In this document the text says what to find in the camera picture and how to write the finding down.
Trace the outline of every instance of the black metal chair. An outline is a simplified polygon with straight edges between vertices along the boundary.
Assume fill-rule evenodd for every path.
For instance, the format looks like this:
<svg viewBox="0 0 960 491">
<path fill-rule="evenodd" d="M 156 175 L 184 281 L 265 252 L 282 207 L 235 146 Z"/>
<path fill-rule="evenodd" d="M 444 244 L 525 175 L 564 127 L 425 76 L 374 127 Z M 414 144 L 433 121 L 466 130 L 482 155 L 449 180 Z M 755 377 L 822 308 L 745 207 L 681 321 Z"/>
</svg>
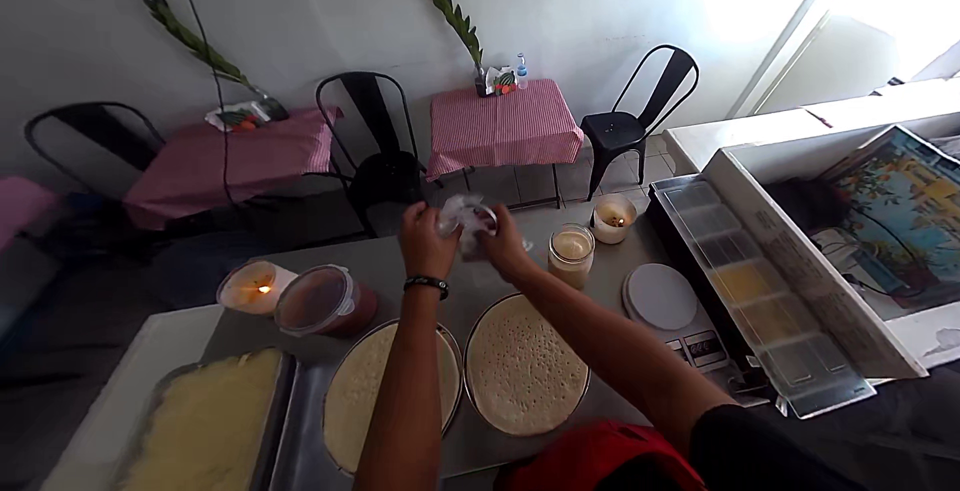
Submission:
<svg viewBox="0 0 960 491">
<path fill-rule="evenodd" d="M 394 129 L 390 112 L 383 100 L 378 78 L 390 81 L 400 92 L 403 114 L 406 117 L 407 131 L 410 134 L 413 153 L 401 149 L 397 131 Z M 354 162 L 347 148 L 344 147 L 343 141 L 333 130 L 333 122 L 327 117 L 327 111 L 320 99 L 324 87 L 334 81 L 340 81 L 343 84 L 343 88 L 350 96 L 360 116 L 363 117 L 367 129 L 373 135 L 380 149 L 379 153 L 367 157 L 359 165 Z M 367 217 L 369 207 L 384 202 L 414 204 L 426 200 L 424 191 L 421 189 L 421 174 L 426 174 L 426 167 L 420 163 L 417 155 L 417 141 L 414 139 L 413 125 L 410 123 L 407 96 L 399 82 L 390 76 L 372 71 L 348 71 L 324 79 L 317 86 L 315 95 L 317 107 L 323 114 L 323 118 L 326 119 L 326 125 L 329 126 L 333 138 L 337 141 L 347 162 L 354 170 L 352 180 L 349 183 L 341 179 L 346 198 L 360 219 L 366 235 L 375 239 L 377 238 L 377 232 Z"/>
<path fill-rule="evenodd" d="M 643 108 L 640 116 L 634 117 L 629 112 L 617 112 L 617 106 L 623 99 L 624 94 L 630 89 L 630 84 L 634 82 L 643 64 L 652 54 L 661 49 L 670 49 L 673 51 L 673 54 L 670 55 L 670 60 L 667 61 L 666 68 L 663 69 L 663 74 L 660 75 L 654 92 L 650 95 L 650 99 L 647 101 L 647 105 Z M 690 69 L 693 69 L 695 72 L 695 78 L 693 85 L 690 86 L 690 91 L 684 93 L 676 104 L 671 106 L 662 117 L 656 120 L 656 123 L 651 125 L 651 122 L 657 118 L 657 115 L 664 111 L 670 98 L 673 97 L 674 93 L 680 88 L 680 84 L 687 78 L 687 75 L 690 74 Z M 590 144 L 593 145 L 593 171 L 590 173 L 590 191 L 586 196 L 587 201 L 594 198 L 594 192 L 600 186 L 600 180 L 603 179 L 603 175 L 607 171 L 607 166 L 617 157 L 631 150 L 640 153 L 637 168 L 639 181 L 637 183 L 643 184 L 643 160 L 647 137 L 649 137 L 650 134 L 657 129 L 657 126 L 659 126 L 666 117 L 669 117 L 681 103 L 690 97 L 690 94 L 696 90 L 699 81 L 700 68 L 690 54 L 673 45 L 658 45 L 643 56 L 640 65 L 633 70 L 633 74 L 630 75 L 630 80 L 628 80 L 627 85 L 623 87 L 623 91 L 620 92 L 620 97 L 616 99 L 616 103 L 613 104 L 610 112 L 591 114 L 583 117 L 580 123 L 580 129 L 583 130 L 583 133 L 590 139 Z"/>
<path fill-rule="evenodd" d="M 146 132 L 137 132 L 121 122 L 108 109 L 122 109 L 143 122 Z M 68 200 L 74 210 L 72 217 L 58 221 L 42 238 L 28 237 L 40 249 L 62 260 L 87 259 L 109 254 L 121 254 L 144 260 L 155 244 L 172 239 L 204 234 L 212 230 L 212 219 L 207 212 L 185 217 L 157 232 L 135 227 L 126 210 L 115 197 L 98 191 L 42 148 L 37 128 L 47 118 L 54 118 L 114 154 L 120 161 L 144 171 L 166 143 L 143 112 L 123 103 L 98 101 L 59 106 L 30 118 L 23 129 L 30 148 L 56 167 L 61 173 L 80 184 L 84 194 Z"/>
<path fill-rule="evenodd" d="M 150 137 L 156 143 L 156 147 L 152 147 L 147 140 L 124 125 L 116 116 L 107 111 L 107 107 L 124 109 L 140 118 L 149 131 Z M 24 139 L 30 144 L 30 148 L 50 165 L 56 167 L 64 175 L 80 184 L 85 190 L 102 196 L 106 195 L 99 193 L 93 186 L 80 178 L 77 173 L 54 159 L 54 157 L 44 151 L 38 143 L 36 137 L 37 125 L 41 123 L 42 120 L 51 117 L 72 127 L 78 133 L 90 139 L 90 141 L 96 142 L 103 149 L 114 154 L 114 156 L 127 165 L 141 172 L 146 170 L 147 167 L 150 166 L 150 162 L 157 156 L 157 147 L 166 143 L 161 134 L 157 132 L 154 124 L 150 122 L 147 116 L 143 115 L 143 112 L 127 104 L 114 103 L 113 101 L 66 104 L 30 118 L 30 121 L 27 122 L 27 125 L 23 128 Z"/>
</svg>

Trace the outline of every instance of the stainless steel counter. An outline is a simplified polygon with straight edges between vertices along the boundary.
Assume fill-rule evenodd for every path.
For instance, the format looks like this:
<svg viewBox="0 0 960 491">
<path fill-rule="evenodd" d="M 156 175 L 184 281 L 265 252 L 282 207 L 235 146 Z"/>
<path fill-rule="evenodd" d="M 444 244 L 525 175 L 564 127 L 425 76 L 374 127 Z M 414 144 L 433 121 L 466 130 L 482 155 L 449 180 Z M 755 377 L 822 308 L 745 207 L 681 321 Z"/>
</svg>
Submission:
<svg viewBox="0 0 960 491">
<path fill-rule="evenodd" d="M 639 211 L 645 210 L 645 198 L 636 202 Z M 587 224 L 592 211 L 591 203 L 581 203 L 560 210 L 521 211 L 515 218 L 524 237 L 534 242 L 531 254 L 541 266 L 546 266 L 550 235 L 564 223 Z M 294 272 L 302 272 L 319 264 L 345 266 L 355 279 L 377 293 L 379 305 L 371 328 L 400 316 L 404 268 L 400 244 L 395 237 L 283 252 L 270 255 L 267 259 Z M 640 216 L 634 224 L 634 230 L 622 243 L 597 244 L 589 281 L 583 292 L 612 312 L 626 314 L 620 299 L 621 285 L 628 272 L 646 263 L 669 264 L 669 260 L 653 228 Z M 454 264 L 448 280 L 450 296 L 440 304 L 438 320 L 450 330 L 461 347 L 466 346 L 467 336 L 480 313 L 502 296 L 517 291 L 500 279 L 494 268 L 486 262 L 458 262 Z M 294 338 L 281 333 L 270 320 L 225 310 L 203 357 L 211 361 L 264 346 L 277 346 L 306 364 L 329 368 L 326 373 L 329 381 L 335 366 L 358 338 L 360 335 L 345 340 L 319 335 Z M 729 377 L 723 370 L 713 372 L 713 375 L 720 384 L 726 384 Z M 318 392 L 317 403 L 321 399 L 322 392 Z M 571 426 L 607 418 L 649 425 L 641 412 L 596 374 L 570 419 L 560 428 L 541 436 L 508 436 L 487 424 L 470 402 L 463 398 L 442 441 L 440 474 L 449 477 L 532 456 Z M 314 489 L 349 489 L 353 482 L 337 471 L 327 458 L 318 459 L 317 467 L 297 480 L 315 485 Z"/>
</svg>

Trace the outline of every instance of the red sauce container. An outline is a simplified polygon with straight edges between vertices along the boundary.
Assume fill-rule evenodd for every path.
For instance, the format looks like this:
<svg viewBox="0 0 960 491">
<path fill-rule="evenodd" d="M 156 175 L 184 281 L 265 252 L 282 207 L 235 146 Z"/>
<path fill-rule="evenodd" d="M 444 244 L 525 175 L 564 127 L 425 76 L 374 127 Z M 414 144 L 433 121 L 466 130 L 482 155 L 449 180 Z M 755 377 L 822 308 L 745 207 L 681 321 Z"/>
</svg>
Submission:
<svg viewBox="0 0 960 491">
<path fill-rule="evenodd" d="M 325 264 L 296 277 L 280 295 L 273 321 L 284 334 L 349 338 L 377 314 L 377 294 L 343 266 Z"/>
</svg>

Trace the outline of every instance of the water bottle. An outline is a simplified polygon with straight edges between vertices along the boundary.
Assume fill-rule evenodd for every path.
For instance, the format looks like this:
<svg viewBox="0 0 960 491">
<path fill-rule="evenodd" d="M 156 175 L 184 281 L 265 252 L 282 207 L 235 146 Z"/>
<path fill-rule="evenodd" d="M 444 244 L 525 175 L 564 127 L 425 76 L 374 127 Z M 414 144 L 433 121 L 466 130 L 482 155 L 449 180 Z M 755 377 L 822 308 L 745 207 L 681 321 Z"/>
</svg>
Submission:
<svg viewBox="0 0 960 491">
<path fill-rule="evenodd" d="M 516 87 L 521 90 L 527 90 L 527 60 L 523 58 L 523 53 L 516 55 L 520 58 L 520 65 L 516 67 Z"/>
</svg>

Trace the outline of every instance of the pink fabric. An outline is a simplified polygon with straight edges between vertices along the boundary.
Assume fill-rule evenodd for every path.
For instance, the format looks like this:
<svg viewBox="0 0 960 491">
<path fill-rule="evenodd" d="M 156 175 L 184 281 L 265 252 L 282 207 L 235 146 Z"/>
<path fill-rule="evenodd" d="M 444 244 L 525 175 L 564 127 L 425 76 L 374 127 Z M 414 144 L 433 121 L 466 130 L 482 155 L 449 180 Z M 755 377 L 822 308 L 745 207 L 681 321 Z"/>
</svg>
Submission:
<svg viewBox="0 0 960 491">
<path fill-rule="evenodd" d="M 0 179 L 0 251 L 58 201 L 60 195 L 30 179 L 19 176 Z"/>
<path fill-rule="evenodd" d="M 343 117 L 327 110 L 331 122 Z M 316 108 L 293 110 L 290 119 L 229 136 L 226 180 L 235 202 L 293 184 L 306 172 L 330 171 L 332 134 Z M 224 192 L 224 136 L 210 124 L 177 131 L 126 192 L 133 224 L 162 230 L 169 219 L 228 204 Z"/>
<path fill-rule="evenodd" d="M 500 97 L 440 93 L 430 104 L 427 181 L 468 166 L 571 164 L 584 143 L 557 82 L 531 80 Z"/>
</svg>

